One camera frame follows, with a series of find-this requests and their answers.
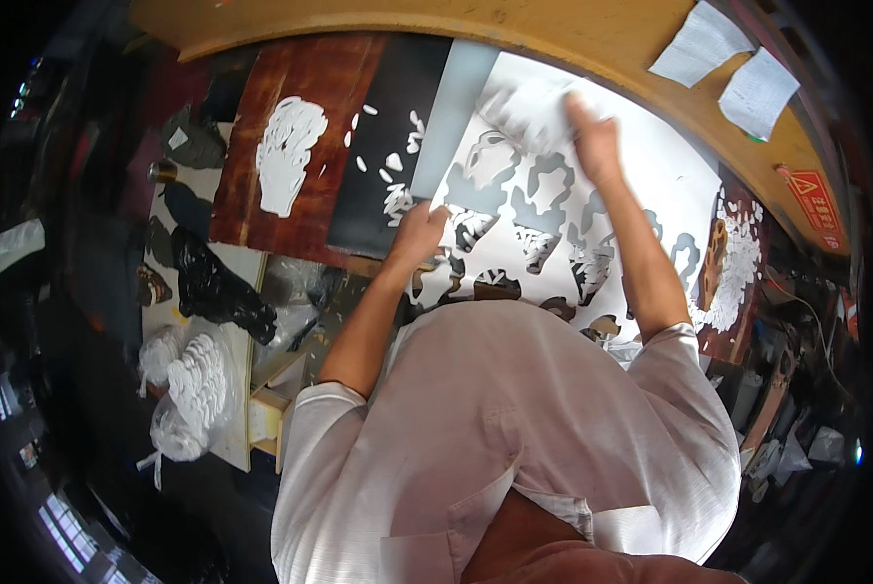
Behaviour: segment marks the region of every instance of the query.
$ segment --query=person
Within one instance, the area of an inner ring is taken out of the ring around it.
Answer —
[[[742,582],[701,567],[734,520],[734,428],[703,375],[679,278],[572,95],[644,348],[625,372],[545,310],[452,304],[404,327],[402,291],[449,215],[412,208],[296,399],[271,528],[280,582]]]

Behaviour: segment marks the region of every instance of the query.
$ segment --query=shirt sleeve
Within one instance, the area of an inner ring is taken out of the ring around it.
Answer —
[[[365,399],[329,382],[301,391],[291,406],[278,502],[271,521],[271,557],[279,576],[303,545],[310,520],[322,513],[364,423]]]
[[[691,324],[676,324],[644,346],[628,374],[645,391],[668,439],[679,449],[672,483],[677,519],[664,518],[664,529],[675,532],[675,541],[685,530],[703,533],[708,538],[705,549],[690,558],[702,564],[734,520],[741,468],[732,421],[699,366],[697,343]],[[670,530],[670,523],[676,529]]]
[[[699,366],[691,324],[680,322],[655,334],[632,361],[628,375],[642,390],[696,422],[726,450],[737,450],[728,412]]]

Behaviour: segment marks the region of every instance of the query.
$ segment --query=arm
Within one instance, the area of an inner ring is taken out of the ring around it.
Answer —
[[[566,114],[576,129],[576,154],[593,181],[615,229],[624,293],[647,343],[679,322],[691,322],[686,295],[673,264],[654,237],[651,224],[628,189],[618,162],[618,132],[613,120],[598,122],[580,100],[569,94]]]
[[[418,204],[401,219],[382,270],[339,332],[317,379],[337,381],[365,399],[371,396],[384,363],[388,335],[397,303],[414,270],[434,254],[450,212],[441,206],[429,212]]]

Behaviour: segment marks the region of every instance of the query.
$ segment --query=white shirt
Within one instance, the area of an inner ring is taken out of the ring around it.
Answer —
[[[703,562],[734,520],[734,429],[689,324],[625,372],[556,316],[455,304],[402,330],[368,408],[337,383],[290,420],[280,582],[458,582],[514,488],[594,545]]]

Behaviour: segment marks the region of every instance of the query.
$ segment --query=cable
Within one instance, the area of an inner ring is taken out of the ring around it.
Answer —
[[[816,314],[816,310],[813,308],[813,306],[812,306],[811,304],[809,304],[809,303],[808,303],[806,300],[804,300],[803,298],[800,298],[800,297],[797,296],[796,294],[791,294],[790,292],[787,292],[786,290],[784,290],[783,286],[781,286],[780,284],[777,283],[776,280],[774,280],[774,278],[772,277],[772,275],[771,275],[771,273],[770,273],[770,271],[769,271],[770,269],[771,269],[771,268],[770,268],[769,265],[764,267],[764,272],[767,274],[767,279],[768,279],[768,281],[769,281],[769,282],[770,282],[770,283],[771,283],[775,288],[777,288],[778,290],[780,290],[781,292],[783,292],[783,293],[786,294],[787,296],[793,298],[793,300],[799,300],[800,302],[802,302],[803,304],[805,304],[806,307],[809,309],[809,311],[813,313],[813,318],[816,319],[816,326],[817,326],[818,329],[819,329],[819,341],[822,343],[822,356],[826,359],[826,368],[829,369],[829,374],[833,376],[833,380],[836,382],[836,385],[839,386],[839,389],[842,390],[842,393],[844,393],[845,396],[846,396],[847,398],[849,398],[849,400],[850,400],[852,403],[855,403],[855,404],[857,405],[857,404],[858,404],[858,400],[855,399],[855,396],[852,395],[852,394],[849,392],[849,390],[845,389],[845,386],[842,385],[842,382],[839,381],[839,378],[836,376],[836,372],[833,371],[833,364],[831,364],[831,363],[829,362],[829,358],[828,358],[828,356],[827,356],[827,355],[829,354],[829,348],[828,348],[827,345],[826,345],[826,335],[822,333],[822,322],[819,321],[819,315]]]

